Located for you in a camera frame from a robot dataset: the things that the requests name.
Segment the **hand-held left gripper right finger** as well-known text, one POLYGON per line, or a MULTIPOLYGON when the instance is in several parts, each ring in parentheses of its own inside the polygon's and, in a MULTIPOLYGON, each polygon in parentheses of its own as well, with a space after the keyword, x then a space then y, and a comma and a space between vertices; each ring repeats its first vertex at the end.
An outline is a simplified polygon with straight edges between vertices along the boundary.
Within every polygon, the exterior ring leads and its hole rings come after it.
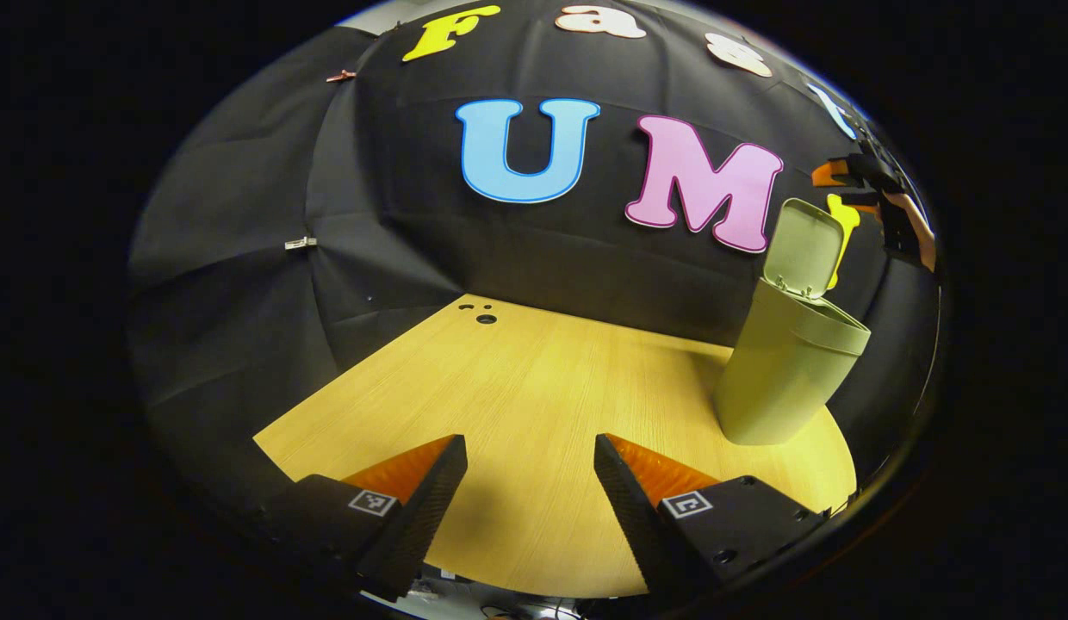
POLYGON ((759 476, 719 480, 600 433, 593 466, 653 604, 720 592, 782 560, 829 521, 759 476))

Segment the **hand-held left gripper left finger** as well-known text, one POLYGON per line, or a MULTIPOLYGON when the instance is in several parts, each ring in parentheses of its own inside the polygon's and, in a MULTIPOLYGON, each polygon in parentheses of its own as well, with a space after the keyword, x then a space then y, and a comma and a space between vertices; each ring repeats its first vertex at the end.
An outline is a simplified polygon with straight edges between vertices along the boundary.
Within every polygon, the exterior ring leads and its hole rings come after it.
POLYGON ((467 467, 462 435, 435 439, 344 479, 307 475, 264 502, 258 522, 310 574, 393 603, 417 581, 467 467))

